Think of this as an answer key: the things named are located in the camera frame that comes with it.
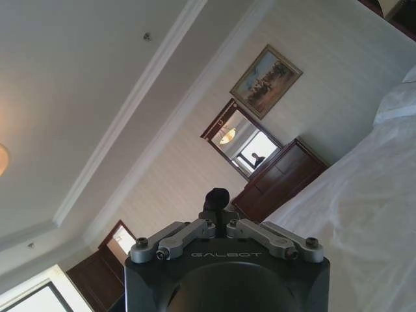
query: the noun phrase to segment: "silver metal arm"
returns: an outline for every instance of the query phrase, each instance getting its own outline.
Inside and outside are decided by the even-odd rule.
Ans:
[[[156,256],[160,260],[178,258],[194,239],[208,239],[215,235],[215,225],[209,220],[197,219],[171,237],[160,241]]]
[[[319,263],[324,260],[324,248],[319,244],[317,239],[313,237],[304,239],[272,222],[263,222],[260,226],[272,233],[293,241],[303,260],[312,263]]]
[[[298,255],[291,240],[273,234],[258,224],[247,220],[230,222],[227,227],[227,236],[235,239],[254,239],[268,249],[271,255],[281,259],[295,259]]]
[[[132,262],[145,263],[150,261],[155,255],[159,241],[167,236],[173,235],[186,226],[185,223],[174,222],[151,236],[149,239],[145,239],[144,237],[137,239],[136,244],[133,245],[130,250]]]

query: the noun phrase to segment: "wooden dresser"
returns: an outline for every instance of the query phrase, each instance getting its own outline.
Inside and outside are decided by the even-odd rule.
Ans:
[[[294,139],[250,177],[233,205],[250,220],[261,222],[327,167],[309,148]]]

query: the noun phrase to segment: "pillow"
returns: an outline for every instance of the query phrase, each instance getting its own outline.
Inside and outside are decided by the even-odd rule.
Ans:
[[[374,119],[374,125],[393,118],[413,115],[416,115],[416,81],[402,83],[383,97]]]
[[[416,65],[408,72],[408,74],[403,79],[404,83],[412,83],[416,81]]]

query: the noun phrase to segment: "gold frame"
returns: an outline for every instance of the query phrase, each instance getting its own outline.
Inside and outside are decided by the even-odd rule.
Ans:
[[[258,110],[254,109],[247,101],[245,101],[240,94],[237,92],[238,87],[240,84],[247,78],[249,73],[255,68],[257,63],[264,57],[264,55],[270,52],[272,53],[278,60],[280,60],[286,67],[288,67],[293,73],[294,76],[291,80],[289,80],[286,85],[282,88],[281,92],[267,105],[267,108],[263,112],[259,112]],[[260,120],[263,119],[267,113],[273,108],[273,106],[281,99],[283,95],[288,91],[288,89],[298,80],[298,78],[302,75],[302,71],[298,69],[291,61],[289,61],[286,57],[284,57],[281,53],[279,53],[276,49],[274,49],[270,44],[266,45],[266,47],[260,52],[259,56],[252,62],[250,67],[244,72],[244,75],[237,81],[235,86],[231,89],[229,93],[236,98],[240,103],[242,103],[245,107],[247,107],[251,112],[253,112]]]

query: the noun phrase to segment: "ceiling lamp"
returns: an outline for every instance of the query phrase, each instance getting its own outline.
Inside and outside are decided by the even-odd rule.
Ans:
[[[388,20],[389,15],[392,14],[393,12],[397,12],[397,10],[400,8],[400,5],[403,3],[403,1],[402,0],[378,0],[378,3],[380,4],[380,7],[382,8],[384,18]]]
[[[3,174],[3,172],[7,168],[8,160],[9,160],[8,151],[4,145],[0,144],[0,176]]]
[[[235,128],[233,128],[233,129],[231,129],[230,131],[228,131],[223,137],[222,137],[222,139],[221,139],[221,141],[220,141],[220,144],[221,145],[223,145],[223,144],[227,144],[227,143],[230,143],[231,142],[231,140],[233,140],[234,139],[234,137],[235,137],[235,134],[236,134],[237,132],[236,132],[236,130],[235,130]]]

